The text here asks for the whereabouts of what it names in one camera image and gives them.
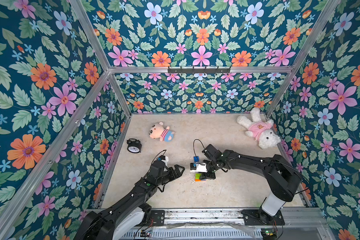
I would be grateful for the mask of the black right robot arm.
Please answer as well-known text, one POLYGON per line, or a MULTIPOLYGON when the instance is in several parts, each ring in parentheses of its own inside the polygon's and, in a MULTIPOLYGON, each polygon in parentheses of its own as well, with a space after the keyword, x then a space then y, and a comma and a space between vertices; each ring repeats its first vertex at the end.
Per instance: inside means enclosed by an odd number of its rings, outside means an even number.
POLYGON ((214 180, 218 170, 224 172, 241 170, 257 174, 267 180, 271 192, 259 209, 260 216, 274 217, 285 203, 291 202, 298 193, 302 175, 281 155, 253 157, 232 150, 221 152, 213 145, 208 145, 202 153, 207 158, 203 161, 207 171, 202 173, 201 179, 214 180))

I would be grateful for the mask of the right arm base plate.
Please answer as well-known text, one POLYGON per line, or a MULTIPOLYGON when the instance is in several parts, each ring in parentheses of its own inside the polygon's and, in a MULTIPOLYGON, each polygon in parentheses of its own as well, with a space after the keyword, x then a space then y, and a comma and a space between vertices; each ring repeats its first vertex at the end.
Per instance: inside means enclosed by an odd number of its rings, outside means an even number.
POLYGON ((242 210, 241 214, 246 226, 284 226, 285 221, 282 212, 279 210, 275 216, 270 216, 262 209, 242 210))

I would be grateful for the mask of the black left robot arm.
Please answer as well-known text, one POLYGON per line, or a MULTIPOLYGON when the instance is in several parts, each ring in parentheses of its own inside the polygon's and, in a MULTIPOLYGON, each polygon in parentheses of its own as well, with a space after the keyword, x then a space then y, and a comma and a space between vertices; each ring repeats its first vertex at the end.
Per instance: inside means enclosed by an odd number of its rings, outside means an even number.
POLYGON ((180 178, 185 168, 168 167, 156 160, 148 172, 137 181, 132 190, 111 207, 96 213, 90 212, 82 221, 75 240, 118 240, 126 232, 139 225, 150 214, 147 201, 167 183, 180 178))

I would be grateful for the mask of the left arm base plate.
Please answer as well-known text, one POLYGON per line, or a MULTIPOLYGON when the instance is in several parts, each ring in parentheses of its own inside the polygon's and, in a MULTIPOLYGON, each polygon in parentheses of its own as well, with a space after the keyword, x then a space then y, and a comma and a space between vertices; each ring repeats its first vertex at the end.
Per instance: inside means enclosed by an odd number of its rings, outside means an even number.
POLYGON ((145 214, 147 226, 160 227, 164 225, 166 212, 164 210, 152 210, 145 214))

